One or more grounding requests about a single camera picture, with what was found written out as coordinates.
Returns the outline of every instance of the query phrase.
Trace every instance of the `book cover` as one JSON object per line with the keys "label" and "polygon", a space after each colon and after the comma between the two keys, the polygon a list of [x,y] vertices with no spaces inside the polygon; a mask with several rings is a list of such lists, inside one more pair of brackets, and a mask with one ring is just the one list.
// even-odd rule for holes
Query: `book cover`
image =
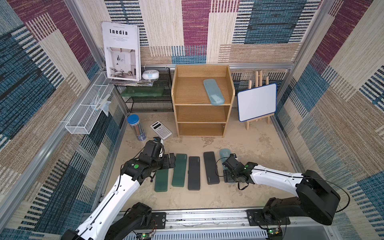
{"label": "book cover", "polygon": [[101,27],[108,78],[139,81],[139,27],[112,22],[102,22]]}

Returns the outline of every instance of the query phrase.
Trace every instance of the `whiteboard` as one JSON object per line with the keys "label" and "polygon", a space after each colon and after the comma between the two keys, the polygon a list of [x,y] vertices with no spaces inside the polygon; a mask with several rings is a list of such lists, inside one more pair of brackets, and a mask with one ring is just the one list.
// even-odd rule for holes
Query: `whiteboard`
{"label": "whiteboard", "polygon": [[276,83],[251,88],[237,94],[239,121],[244,122],[276,112]]}

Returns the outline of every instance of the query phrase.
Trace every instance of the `light blue pencil case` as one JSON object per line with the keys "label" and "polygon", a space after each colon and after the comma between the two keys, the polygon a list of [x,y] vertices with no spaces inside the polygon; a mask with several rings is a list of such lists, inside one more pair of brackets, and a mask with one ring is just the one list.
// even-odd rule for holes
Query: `light blue pencil case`
{"label": "light blue pencil case", "polygon": [[221,93],[220,88],[213,78],[205,79],[204,87],[212,105],[218,106],[224,103],[223,94]]}

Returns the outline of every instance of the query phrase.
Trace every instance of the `beige floor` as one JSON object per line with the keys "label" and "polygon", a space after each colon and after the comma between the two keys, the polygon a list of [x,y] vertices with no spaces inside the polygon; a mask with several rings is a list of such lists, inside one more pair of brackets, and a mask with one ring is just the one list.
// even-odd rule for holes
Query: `beige floor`
{"label": "beige floor", "polygon": [[[167,192],[155,192],[155,183],[151,183],[150,179],[147,178],[126,202],[122,211],[137,202],[147,204],[154,210],[250,207],[264,206],[271,197],[285,198],[293,196],[290,193],[266,185],[250,185],[245,190],[240,191],[237,189],[237,184],[225,183],[223,177],[220,177],[220,184],[207,184],[203,152],[214,151],[216,159],[219,159],[219,150],[222,148],[229,148],[233,153],[236,153],[238,160],[244,164],[246,162],[256,162],[277,170],[293,171],[274,126],[267,124],[266,120],[252,122],[250,129],[247,131],[245,123],[238,121],[237,111],[233,109],[224,138],[177,137],[173,113],[139,113],[138,116],[147,133],[148,140],[156,135],[149,125],[157,120],[172,131],[173,134],[164,141],[166,153],[173,152],[175,154],[184,153],[188,156],[200,156],[201,187],[199,191],[189,191],[187,188],[187,174],[185,175],[184,187],[173,187],[171,185],[173,169],[170,169]],[[134,157],[145,145],[145,142],[138,141],[129,126],[126,128],[108,182],[107,191],[115,183],[121,164]],[[221,164],[218,164],[218,172],[223,172]]]}

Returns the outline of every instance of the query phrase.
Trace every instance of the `blue frame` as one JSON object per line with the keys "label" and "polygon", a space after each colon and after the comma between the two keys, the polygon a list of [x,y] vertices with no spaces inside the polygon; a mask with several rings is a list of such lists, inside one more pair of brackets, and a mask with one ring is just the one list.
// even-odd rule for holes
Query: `blue frame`
{"label": "blue frame", "polygon": [[[271,83],[271,84],[268,84],[268,85],[272,85],[272,84],[276,85],[276,106],[275,106],[275,111],[274,111],[274,112],[271,112],[271,113],[275,113],[275,112],[276,112],[276,109],[277,109],[277,84],[276,84],[276,83]],[[252,90],[252,89],[255,89],[255,88],[246,89],[246,90],[243,90],[243,91],[238,92],[238,93],[237,93],[237,97],[239,96],[239,93],[241,93],[241,92],[245,92],[245,91],[249,91],[249,90]],[[262,116],[271,114],[271,113],[267,113],[267,114],[264,114],[264,115],[261,115],[261,116],[255,117],[255,118],[250,118],[250,119],[247,119],[247,120],[244,120],[244,121],[240,121],[239,99],[238,99],[238,98],[237,98],[237,113],[238,113],[238,116],[239,116],[239,122],[245,122],[245,121],[248,121],[248,120],[252,120],[252,119],[255,119],[255,118],[259,118],[259,117],[262,117]]]}

